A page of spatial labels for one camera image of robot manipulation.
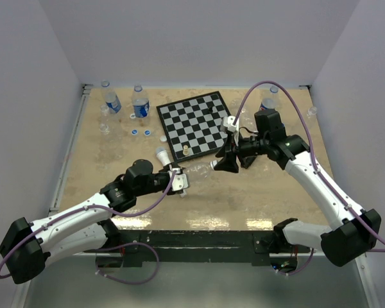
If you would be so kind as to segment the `Pepsi labelled bottle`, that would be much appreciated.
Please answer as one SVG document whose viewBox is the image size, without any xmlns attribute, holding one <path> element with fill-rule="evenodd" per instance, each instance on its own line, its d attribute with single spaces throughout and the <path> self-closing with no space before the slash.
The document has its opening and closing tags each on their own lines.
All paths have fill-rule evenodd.
<svg viewBox="0 0 385 308">
<path fill-rule="evenodd" d="M 279 105 L 278 91 L 279 91 L 279 88 L 275 85 L 272 85 L 269 88 L 269 91 L 262 97 L 262 101 L 260 105 L 261 110 L 277 109 Z"/>
</svg>

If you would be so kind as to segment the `clear bottle without label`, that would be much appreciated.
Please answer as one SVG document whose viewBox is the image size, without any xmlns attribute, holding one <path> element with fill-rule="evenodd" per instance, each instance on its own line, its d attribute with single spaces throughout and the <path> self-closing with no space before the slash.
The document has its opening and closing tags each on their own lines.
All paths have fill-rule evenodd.
<svg viewBox="0 0 385 308">
<path fill-rule="evenodd" d="M 241 102 L 242 102 L 242 99 L 239 99 L 239 98 L 232 100 L 231 113 L 236 114 L 239 107 L 241 106 Z M 241 109 L 241 113 L 239 116 L 239 124 L 240 124 L 240 127 L 246 127 L 249 130 L 255 130 L 256 129 L 253 114 L 251 114 L 250 111 L 246 107 L 243 107 Z"/>
</svg>

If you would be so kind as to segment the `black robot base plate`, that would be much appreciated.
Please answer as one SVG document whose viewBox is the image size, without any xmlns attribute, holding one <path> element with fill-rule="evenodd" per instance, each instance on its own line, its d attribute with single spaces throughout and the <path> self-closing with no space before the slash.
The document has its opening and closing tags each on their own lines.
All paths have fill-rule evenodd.
<svg viewBox="0 0 385 308">
<path fill-rule="evenodd" d="M 151 246 L 160 262 L 247 263 L 269 266 L 270 256 L 280 253 L 309 253 L 304 246 L 285 244 L 274 231 L 224 230 L 120 230 L 101 247 L 110 249 L 130 243 L 124 249 L 123 266 L 140 267 L 154 262 Z"/>
</svg>

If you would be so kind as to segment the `white cap of long bottle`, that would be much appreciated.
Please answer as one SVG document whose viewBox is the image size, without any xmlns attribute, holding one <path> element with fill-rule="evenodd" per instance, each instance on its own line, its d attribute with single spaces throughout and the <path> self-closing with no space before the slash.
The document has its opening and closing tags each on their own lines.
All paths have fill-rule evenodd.
<svg viewBox="0 0 385 308">
<path fill-rule="evenodd" d="M 215 166 L 217 165 L 217 163 L 218 163 L 217 160 L 213 160 L 210 162 L 210 166 L 213 170 L 215 170 Z"/>
</svg>

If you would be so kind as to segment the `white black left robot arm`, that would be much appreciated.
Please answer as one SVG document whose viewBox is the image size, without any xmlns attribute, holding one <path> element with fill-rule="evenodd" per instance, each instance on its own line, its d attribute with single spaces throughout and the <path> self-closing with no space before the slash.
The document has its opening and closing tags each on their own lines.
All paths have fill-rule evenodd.
<svg viewBox="0 0 385 308">
<path fill-rule="evenodd" d="M 0 280 L 23 284 L 65 257 L 95 251 L 124 252 L 140 246 L 125 242 L 112 217 L 133 218 L 154 209 L 167 195 L 183 190 L 182 170 L 168 163 L 158 173 L 148 160 L 137 160 L 99 192 L 68 210 L 46 218 L 12 222 L 1 244 Z"/>
</svg>

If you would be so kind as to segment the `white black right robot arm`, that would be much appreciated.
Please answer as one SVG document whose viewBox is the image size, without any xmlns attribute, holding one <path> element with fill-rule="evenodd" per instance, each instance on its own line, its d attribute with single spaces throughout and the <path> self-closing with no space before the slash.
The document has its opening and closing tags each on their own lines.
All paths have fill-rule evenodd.
<svg viewBox="0 0 385 308">
<path fill-rule="evenodd" d="M 328 222 L 322 226 L 287 219 L 274 228 L 274 247 L 280 252 L 288 252 L 294 245 L 321 250 L 338 267 L 370 251 L 381 226 L 378 212 L 364 210 L 333 179 L 323 180 L 326 172 L 310 147 L 300 136 L 286 134 L 277 111 L 261 110 L 254 117 L 257 132 L 246 138 L 240 137 L 234 116 L 223 118 L 221 131 L 227 134 L 227 140 L 216 155 L 220 160 L 214 169 L 238 173 L 238 161 L 266 155 L 304 188 Z"/>
</svg>

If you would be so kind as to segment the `crushed clear bottle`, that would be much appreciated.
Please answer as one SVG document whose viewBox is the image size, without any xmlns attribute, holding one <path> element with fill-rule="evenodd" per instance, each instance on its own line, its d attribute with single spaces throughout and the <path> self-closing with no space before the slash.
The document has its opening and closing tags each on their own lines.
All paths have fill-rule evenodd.
<svg viewBox="0 0 385 308">
<path fill-rule="evenodd" d="M 306 125 L 308 130 L 311 130 L 317 123 L 317 113 L 318 109 L 316 107 L 310 107 L 302 116 L 303 122 L 301 123 L 301 128 L 304 129 L 304 125 Z"/>
</svg>

